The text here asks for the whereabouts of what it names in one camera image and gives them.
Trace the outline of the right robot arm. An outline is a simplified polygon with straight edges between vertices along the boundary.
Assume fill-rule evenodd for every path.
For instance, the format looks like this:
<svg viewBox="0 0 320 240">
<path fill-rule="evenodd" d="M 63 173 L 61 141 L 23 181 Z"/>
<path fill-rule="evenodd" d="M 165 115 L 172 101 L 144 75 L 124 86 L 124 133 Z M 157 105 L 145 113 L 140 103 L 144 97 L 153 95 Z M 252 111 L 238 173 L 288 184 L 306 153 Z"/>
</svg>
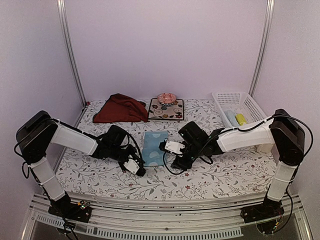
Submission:
<svg viewBox="0 0 320 240">
<path fill-rule="evenodd" d="M 284 109 L 261 121 L 238 127 L 217 128 L 207 134 L 194 121 L 187 123 L 178 134 L 183 142 L 167 140 L 164 150 L 175 154 L 175 166 L 190 169 L 200 157 L 222 155 L 235 149 L 271 144 L 279 154 L 275 175 L 268 187 L 266 200 L 259 206 L 262 218 L 269 218 L 278 210 L 278 203 L 293 181 L 305 157 L 305 132 L 298 120 Z"/>
</svg>

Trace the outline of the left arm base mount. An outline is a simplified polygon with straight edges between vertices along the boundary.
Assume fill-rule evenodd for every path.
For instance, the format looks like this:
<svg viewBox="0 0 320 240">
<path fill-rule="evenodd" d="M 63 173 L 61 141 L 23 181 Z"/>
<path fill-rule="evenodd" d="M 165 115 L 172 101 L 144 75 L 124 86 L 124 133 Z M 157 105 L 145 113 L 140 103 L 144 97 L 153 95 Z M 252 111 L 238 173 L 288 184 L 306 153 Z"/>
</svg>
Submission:
<svg viewBox="0 0 320 240">
<path fill-rule="evenodd" d="M 88 223 L 92 210 L 89 201 L 81 200 L 77 203 L 72 203 L 70 196 L 65 192 L 58 200 L 50 199 L 48 213 L 65 219 Z"/>
</svg>

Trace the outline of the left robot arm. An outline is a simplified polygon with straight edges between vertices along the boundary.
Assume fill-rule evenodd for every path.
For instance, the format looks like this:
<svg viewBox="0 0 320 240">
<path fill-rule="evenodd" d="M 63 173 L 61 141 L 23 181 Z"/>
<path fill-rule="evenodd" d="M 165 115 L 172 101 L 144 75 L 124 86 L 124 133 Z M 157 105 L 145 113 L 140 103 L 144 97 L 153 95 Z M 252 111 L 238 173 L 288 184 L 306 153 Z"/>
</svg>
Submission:
<svg viewBox="0 0 320 240">
<path fill-rule="evenodd" d="M 41 110 L 17 131 L 16 146 L 40 186 L 55 201 L 55 209 L 63 217 L 70 217 L 75 211 L 74 205 L 65 199 L 67 193 L 47 160 L 49 145 L 77 150 L 95 159 L 115 160 L 122 170 L 142 177 L 146 170 L 141 150 L 136 142 L 124 143 L 125 138 L 129 142 L 135 141 L 126 130 L 116 125 L 112 125 L 106 133 L 94 136 L 54 119 Z"/>
</svg>

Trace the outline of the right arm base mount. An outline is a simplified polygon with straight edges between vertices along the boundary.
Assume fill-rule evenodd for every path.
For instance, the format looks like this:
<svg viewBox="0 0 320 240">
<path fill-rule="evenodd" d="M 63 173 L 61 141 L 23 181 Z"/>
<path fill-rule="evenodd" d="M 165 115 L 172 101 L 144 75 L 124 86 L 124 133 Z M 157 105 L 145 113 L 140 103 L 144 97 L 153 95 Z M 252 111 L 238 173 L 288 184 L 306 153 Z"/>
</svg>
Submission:
<svg viewBox="0 0 320 240">
<path fill-rule="evenodd" d="M 268 198 L 265 194 L 263 202 L 251 206 L 246 206 L 241 209 L 240 216 L 245 223 L 251 223 L 261 220 L 266 220 L 273 217 L 279 217 L 285 213 L 282 207 L 282 201 L 274 201 Z"/>
</svg>

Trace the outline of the blue cartoon towel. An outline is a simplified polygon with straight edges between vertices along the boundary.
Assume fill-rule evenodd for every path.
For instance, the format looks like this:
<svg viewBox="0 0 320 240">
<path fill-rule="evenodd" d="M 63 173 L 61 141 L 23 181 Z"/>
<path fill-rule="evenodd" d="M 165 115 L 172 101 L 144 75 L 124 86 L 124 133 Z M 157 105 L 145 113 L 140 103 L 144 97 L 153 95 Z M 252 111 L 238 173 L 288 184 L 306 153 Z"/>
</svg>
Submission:
<svg viewBox="0 0 320 240">
<path fill-rule="evenodd" d="M 164 165 L 164 152 L 159 149 L 159 145 L 167 138 L 167 131 L 146 131 L 144 133 L 143 148 L 141 154 L 145 167 L 157 167 Z"/>
</svg>

